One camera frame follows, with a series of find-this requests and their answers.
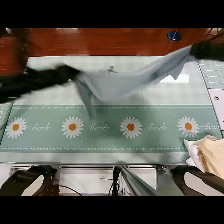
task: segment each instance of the cloth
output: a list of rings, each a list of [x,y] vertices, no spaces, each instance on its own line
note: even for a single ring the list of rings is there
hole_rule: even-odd
[[[129,73],[82,72],[76,79],[76,83],[87,110],[91,112],[92,96],[101,102],[112,102],[128,97],[149,84],[156,84],[168,75],[177,79],[184,64],[189,60],[191,47],[171,52]]]
[[[198,141],[184,140],[184,144],[190,155],[187,164],[224,179],[224,139],[206,136]]]

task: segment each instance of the beige cloth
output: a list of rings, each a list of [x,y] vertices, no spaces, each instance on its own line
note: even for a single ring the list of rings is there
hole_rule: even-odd
[[[205,171],[224,179],[224,139],[212,141],[205,138],[198,145],[198,155]]]

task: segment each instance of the white daisy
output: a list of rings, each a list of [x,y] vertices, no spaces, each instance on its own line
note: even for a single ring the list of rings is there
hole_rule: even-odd
[[[26,121],[22,117],[15,117],[11,120],[11,122],[7,125],[5,131],[8,138],[17,138],[23,131],[27,128]]]
[[[179,119],[177,127],[179,128],[179,131],[182,131],[182,135],[185,135],[185,137],[194,137],[197,136],[199,133],[199,127],[197,122],[194,120],[194,118],[190,117],[182,117]]]
[[[75,138],[82,134],[83,130],[83,121],[80,120],[78,117],[69,117],[63,122],[62,131],[64,131],[63,135],[66,135],[66,138]]]
[[[121,122],[121,131],[123,131],[123,135],[126,135],[126,138],[135,138],[141,134],[140,130],[142,130],[142,125],[140,121],[134,117],[126,117]]]

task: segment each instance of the gray cloth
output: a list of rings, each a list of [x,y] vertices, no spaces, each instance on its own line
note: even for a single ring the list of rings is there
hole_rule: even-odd
[[[89,114],[91,115],[92,95],[101,102],[112,102],[128,97],[149,84],[156,84],[168,75],[177,79],[189,59],[191,47],[171,52],[129,73],[82,72],[76,82]]]

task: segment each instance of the wooden floor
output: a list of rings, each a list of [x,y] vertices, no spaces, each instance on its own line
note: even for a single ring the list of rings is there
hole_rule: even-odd
[[[179,28],[182,39],[167,33],[177,28],[32,28],[30,56],[60,55],[166,55],[208,38],[208,28]],[[19,72],[13,52],[14,37],[0,38],[0,75]]]

